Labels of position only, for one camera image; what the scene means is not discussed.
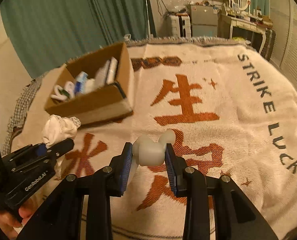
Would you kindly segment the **person left hand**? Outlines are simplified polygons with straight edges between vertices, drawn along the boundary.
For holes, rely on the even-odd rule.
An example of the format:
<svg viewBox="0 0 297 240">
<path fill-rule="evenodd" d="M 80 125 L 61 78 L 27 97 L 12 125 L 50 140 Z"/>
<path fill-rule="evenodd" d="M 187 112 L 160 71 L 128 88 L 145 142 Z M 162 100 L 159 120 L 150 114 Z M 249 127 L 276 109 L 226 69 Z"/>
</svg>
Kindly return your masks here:
<svg viewBox="0 0 297 240">
<path fill-rule="evenodd" d="M 7 211 L 0 211 L 0 228 L 8 239 L 16 239 L 18 233 L 15 228 L 24 226 L 31 216 L 37 210 L 37 201 L 35 197 L 28 199 L 20 208 L 19 215 L 22 218 L 22 222 L 19 222 Z"/>
</svg>

